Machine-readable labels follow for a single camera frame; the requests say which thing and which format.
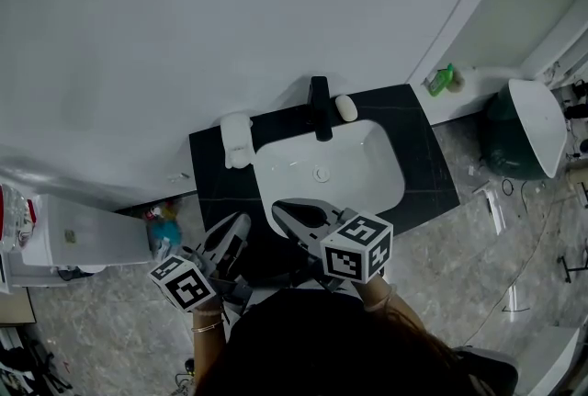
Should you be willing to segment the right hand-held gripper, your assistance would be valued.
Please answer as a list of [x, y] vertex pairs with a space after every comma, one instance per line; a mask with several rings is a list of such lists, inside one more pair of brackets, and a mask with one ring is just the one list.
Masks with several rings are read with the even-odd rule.
[[311, 198], [281, 199], [271, 211], [290, 240], [307, 246], [313, 278], [331, 292], [346, 281], [366, 285], [391, 259], [394, 227], [369, 212]]

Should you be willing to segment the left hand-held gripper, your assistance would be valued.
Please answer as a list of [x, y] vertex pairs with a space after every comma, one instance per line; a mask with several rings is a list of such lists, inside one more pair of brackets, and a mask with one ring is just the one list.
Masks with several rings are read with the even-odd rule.
[[239, 263], [250, 228], [250, 217], [235, 212], [217, 223], [195, 248], [160, 242], [155, 249], [156, 266], [148, 277], [180, 311], [194, 311], [219, 298], [242, 314], [253, 294]]

